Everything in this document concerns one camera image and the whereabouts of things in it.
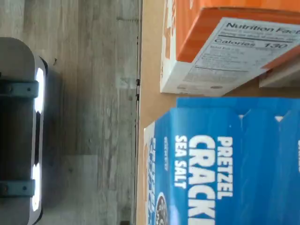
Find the white led light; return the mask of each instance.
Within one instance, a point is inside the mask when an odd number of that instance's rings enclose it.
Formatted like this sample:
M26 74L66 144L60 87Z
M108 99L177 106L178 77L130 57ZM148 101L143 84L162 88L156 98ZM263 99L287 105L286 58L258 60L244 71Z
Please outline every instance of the white led light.
M34 109L36 112L42 113L44 107L45 80L44 72L41 68L37 69L36 81L38 82L38 97L34 100Z
M35 180L34 196L32 197L32 210L35 212L39 208L39 201L41 199L41 170L39 163L33 165L32 179Z

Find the metal bracket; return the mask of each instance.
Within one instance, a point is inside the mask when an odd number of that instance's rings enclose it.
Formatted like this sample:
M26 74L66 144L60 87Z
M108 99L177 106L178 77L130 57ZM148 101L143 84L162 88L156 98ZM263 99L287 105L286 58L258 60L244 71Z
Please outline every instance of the metal bracket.
M35 180L0 180L0 198L32 197L34 195L34 190Z
M38 82L0 78L0 97L37 98Z

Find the brown cardboard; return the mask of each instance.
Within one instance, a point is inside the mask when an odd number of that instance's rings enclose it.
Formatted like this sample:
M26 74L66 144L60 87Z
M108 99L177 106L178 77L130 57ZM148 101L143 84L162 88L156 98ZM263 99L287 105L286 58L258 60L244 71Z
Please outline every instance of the brown cardboard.
M300 56L269 70L260 77L260 87L300 87Z
M160 60L163 32L163 0L144 0L142 15L142 67L140 93L140 131L137 165L137 225L146 225L146 155L143 151L143 131L151 122L175 106L174 94L161 94ZM228 93L228 96L282 96L300 98L299 89L259 89L258 79Z

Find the laminate flooring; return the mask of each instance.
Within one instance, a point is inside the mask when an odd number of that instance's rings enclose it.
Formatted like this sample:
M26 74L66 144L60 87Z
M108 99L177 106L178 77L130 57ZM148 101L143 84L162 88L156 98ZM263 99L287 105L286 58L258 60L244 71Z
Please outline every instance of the laminate flooring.
M43 57L40 225L132 217L138 0L0 0L0 36Z

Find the cereal box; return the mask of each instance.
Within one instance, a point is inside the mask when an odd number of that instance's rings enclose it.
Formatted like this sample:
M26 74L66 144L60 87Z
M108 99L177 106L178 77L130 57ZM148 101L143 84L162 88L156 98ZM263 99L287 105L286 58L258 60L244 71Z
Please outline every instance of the cereal box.
M300 53L295 0L165 0L160 90L221 96Z

